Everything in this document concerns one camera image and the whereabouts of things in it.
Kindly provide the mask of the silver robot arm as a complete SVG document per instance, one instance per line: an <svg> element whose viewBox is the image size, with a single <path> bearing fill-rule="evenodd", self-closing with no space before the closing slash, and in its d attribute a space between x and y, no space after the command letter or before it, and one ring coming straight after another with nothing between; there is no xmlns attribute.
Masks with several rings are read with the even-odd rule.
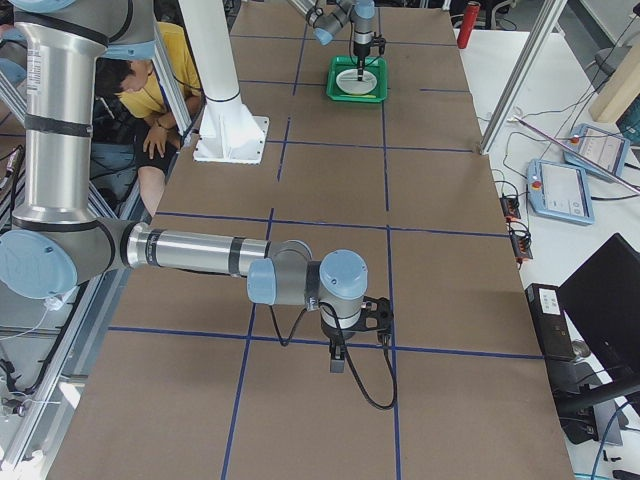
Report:
<svg viewBox="0 0 640 480"><path fill-rule="evenodd" d="M288 3L301 14L322 45L329 44L346 25L353 27L356 79L362 81L366 58L374 44L375 3L371 0L336 1L333 9L321 7L318 1L289 0Z"/></svg>
<svg viewBox="0 0 640 480"><path fill-rule="evenodd" d="M366 327L367 267L355 252L314 261L307 245L154 229L88 208L96 62L147 60L160 35L149 1L18 1L27 53L25 199L1 238L1 279L44 299L119 268L150 265L243 277L256 304L318 311L330 369Z"/></svg>

